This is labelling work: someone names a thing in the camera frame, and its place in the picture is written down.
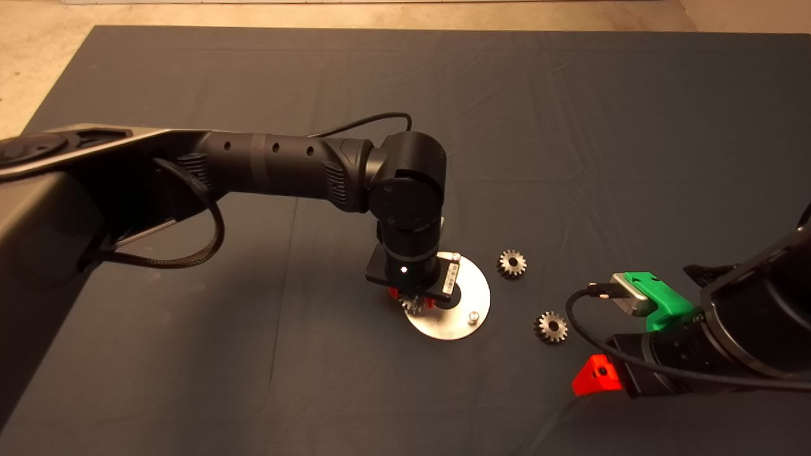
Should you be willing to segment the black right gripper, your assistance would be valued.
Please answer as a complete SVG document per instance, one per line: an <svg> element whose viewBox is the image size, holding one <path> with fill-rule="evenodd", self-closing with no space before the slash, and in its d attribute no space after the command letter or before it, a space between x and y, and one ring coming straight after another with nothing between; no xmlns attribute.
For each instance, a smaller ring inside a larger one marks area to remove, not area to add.
<svg viewBox="0 0 811 456"><path fill-rule="evenodd" d="M651 363L656 361L649 334L615 334L606 340L606 344L628 356ZM632 398L673 395L673 382L666 376L603 354L591 355L585 361L573 378L572 390L575 396L596 395L620 391L621 382Z"/></svg>

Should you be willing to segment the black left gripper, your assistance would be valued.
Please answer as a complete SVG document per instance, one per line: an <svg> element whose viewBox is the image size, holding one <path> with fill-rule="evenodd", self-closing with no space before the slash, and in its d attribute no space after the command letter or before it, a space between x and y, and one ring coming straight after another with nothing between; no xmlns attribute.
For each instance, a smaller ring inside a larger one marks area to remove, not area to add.
<svg viewBox="0 0 811 456"><path fill-rule="evenodd" d="M457 285L461 270L461 257L435 251L434 254L407 257L397 256L378 244L366 269L366 277L388 288L394 300L400 296L422 297L423 308L434 309L437 301L449 302Z"/></svg>

